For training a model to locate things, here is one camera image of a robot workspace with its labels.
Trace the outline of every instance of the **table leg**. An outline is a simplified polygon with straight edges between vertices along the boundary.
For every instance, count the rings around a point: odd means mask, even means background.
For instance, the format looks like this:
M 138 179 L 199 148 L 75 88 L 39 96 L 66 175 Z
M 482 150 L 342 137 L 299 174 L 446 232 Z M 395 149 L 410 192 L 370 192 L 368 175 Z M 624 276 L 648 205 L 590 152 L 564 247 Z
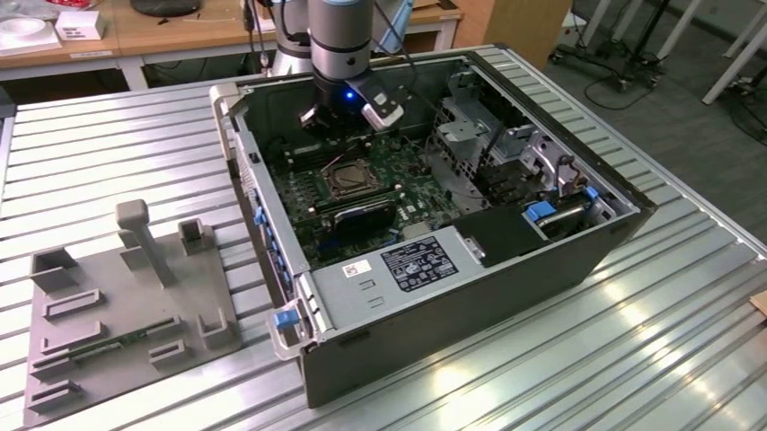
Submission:
M 455 28 L 458 27 L 458 20 L 448 20 L 443 22 L 440 32 L 434 41 L 434 50 L 444 51 L 454 47 Z
M 118 58 L 118 66 L 123 70 L 124 81 L 128 83 L 131 91 L 148 89 L 143 65 L 144 60 L 142 57 Z
M 679 38 L 682 37 L 682 33 L 684 32 L 684 30 L 687 30 L 687 27 L 691 24 L 692 17 L 695 16 L 695 13 L 698 12 L 698 7 L 700 6 L 702 1 L 703 0 L 692 0 L 690 2 L 690 6 L 687 6 L 687 10 L 684 11 L 684 14 L 682 15 L 679 22 L 676 23 L 676 27 L 674 27 L 674 30 L 671 31 L 671 35 L 668 36 L 668 39 L 667 39 L 666 43 L 663 44 L 663 47 L 658 51 L 658 58 L 662 61 L 666 60 L 666 58 L 668 57 L 668 53 L 671 52 L 671 49 L 674 49 L 674 47 L 676 46 L 676 43 L 679 42 Z
M 743 52 L 730 65 L 730 68 L 726 70 L 724 74 L 719 78 L 719 81 L 716 81 L 716 84 L 714 84 L 714 87 L 711 87 L 711 91 L 708 92 L 708 94 L 706 94 L 706 97 L 703 97 L 703 103 L 706 103 L 707 105 L 711 105 L 714 103 L 714 101 L 719 97 L 719 94 L 722 94 L 722 92 L 724 91 L 724 88 L 727 88 L 730 83 L 732 83 L 732 80 L 735 79 L 738 72 L 740 72 L 740 69 L 754 57 L 756 50 L 762 47 L 762 43 L 764 43 L 766 40 L 767 40 L 767 23 L 764 23 L 764 25 L 762 26 L 762 30 L 759 30 L 759 33 L 756 33 L 756 36 L 754 36 L 754 39 L 751 39 L 750 44 L 746 46 L 746 49 L 743 49 Z
M 628 29 L 628 26 L 631 25 L 631 22 L 634 21 L 634 17 L 636 16 L 636 13 L 639 12 L 639 6 L 642 6 L 642 5 L 643 5 L 643 0 L 631 0 L 631 4 L 628 5 L 628 9 L 626 10 L 626 13 L 623 14 L 623 18 L 620 18 L 619 27 L 618 27 L 618 29 L 615 29 L 615 32 L 610 36 L 610 38 L 612 40 L 622 40 L 623 39 L 623 35 L 626 34 L 626 30 Z
M 724 57 L 732 58 L 732 56 L 735 55 L 735 53 L 738 52 L 738 50 L 743 46 L 746 39 L 751 36 L 751 34 L 754 33 L 754 30 L 756 30 L 756 27 L 759 27 L 759 24 L 762 23 L 762 20 L 764 19 L 764 14 L 767 14 L 767 3 L 760 8 L 760 10 L 756 13 L 756 15 L 754 16 L 754 18 L 751 19 L 748 26 L 746 27 L 746 29 L 743 30 L 743 32 L 738 36 L 735 43 L 732 43 L 732 45 L 730 46 L 730 49 L 724 53 Z
M 595 37 L 596 29 L 599 28 L 599 23 L 602 23 L 602 19 L 604 18 L 604 14 L 608 11 L 608 6 L 612 0 L 600 0 L 599 4 L 596 5 L 595 16 L 591 17 L 591 21 L 588 22 L 588 26 L 586 27 L 584 33 L 584 45 L 588 46 L 591 43 L 591 39 Z

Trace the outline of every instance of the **slotted metal tabletop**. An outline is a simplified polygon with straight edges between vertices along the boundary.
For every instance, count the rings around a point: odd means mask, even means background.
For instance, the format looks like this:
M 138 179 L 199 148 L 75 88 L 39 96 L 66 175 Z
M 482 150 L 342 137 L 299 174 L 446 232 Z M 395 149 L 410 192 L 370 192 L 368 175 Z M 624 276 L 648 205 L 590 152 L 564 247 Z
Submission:
M 767 427 L 767 329 L 748 302 L 767 288 L 764 246 L 511 51 L 478 52 L 660 205 L 587 280 L 307 409 L 299 369 L 275 357 L 263 324 L 271 303 L 211 83 L 23 106 L 0 145 L 0 430 L 23 428 L 30 254 L 119 247 L 114 205 L 132 197 L 150 204 L 155 235 L 186 217 L 215 226 L 246 348 L 47 429 Z

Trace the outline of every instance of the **cpu socket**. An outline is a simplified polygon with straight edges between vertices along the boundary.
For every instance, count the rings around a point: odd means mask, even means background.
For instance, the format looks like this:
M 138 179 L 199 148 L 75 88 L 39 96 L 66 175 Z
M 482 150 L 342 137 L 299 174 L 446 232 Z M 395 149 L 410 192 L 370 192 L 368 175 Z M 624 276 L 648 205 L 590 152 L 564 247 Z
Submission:
M 364 160 L 331 166 L 323 174 L 331 198 L 352 198 L 378 190 L 382 183 Z

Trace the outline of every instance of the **power supply label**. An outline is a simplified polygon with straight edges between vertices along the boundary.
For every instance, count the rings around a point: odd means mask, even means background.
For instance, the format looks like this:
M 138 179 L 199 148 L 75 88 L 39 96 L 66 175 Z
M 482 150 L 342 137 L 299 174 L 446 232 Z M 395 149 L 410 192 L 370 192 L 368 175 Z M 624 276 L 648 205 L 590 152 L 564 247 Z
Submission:
M 399 288 L 406 292 L 458 274 L 458 268 L 434 236 L 382 253 L 382 257 Z

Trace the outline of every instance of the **warning sticker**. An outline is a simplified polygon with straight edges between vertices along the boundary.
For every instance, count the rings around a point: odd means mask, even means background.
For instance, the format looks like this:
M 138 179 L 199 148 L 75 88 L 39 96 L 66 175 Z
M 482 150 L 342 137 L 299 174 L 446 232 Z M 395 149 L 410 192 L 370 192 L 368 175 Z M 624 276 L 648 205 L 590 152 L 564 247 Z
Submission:
M 371 269 L 371 263 L 367 260 L 360 260 L 344 267 L 344 275 L 347 278 L 355 277 L 359 274 L 368 272 Z
M 383 253 L 382 258 L 399 288 L 406 292 L 458 274 L 458 268 L 434 236 Z

